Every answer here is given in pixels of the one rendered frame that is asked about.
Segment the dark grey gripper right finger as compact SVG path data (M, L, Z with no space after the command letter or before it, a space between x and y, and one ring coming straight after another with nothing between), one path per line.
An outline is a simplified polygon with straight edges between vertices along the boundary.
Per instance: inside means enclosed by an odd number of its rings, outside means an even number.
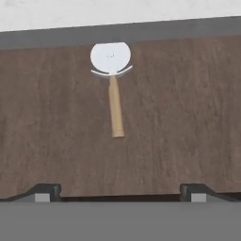
M181 184L180 201L185 202L241 202L239 193L217 193L205 184Z

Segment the open brown wooden drawer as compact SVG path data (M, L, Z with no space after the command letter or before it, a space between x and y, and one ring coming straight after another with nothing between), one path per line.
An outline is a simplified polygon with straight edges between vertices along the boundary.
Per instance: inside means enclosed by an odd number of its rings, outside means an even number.
M114 138L98 41L126 41ZM241 17L0 34L0 198L241 190Z

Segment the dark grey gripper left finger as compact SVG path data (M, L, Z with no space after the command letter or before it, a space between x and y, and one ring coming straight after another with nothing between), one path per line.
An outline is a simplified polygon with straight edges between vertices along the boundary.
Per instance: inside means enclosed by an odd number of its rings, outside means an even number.
M24 193L0 199L0 202L53 202L60 201L61 184L36 184Z

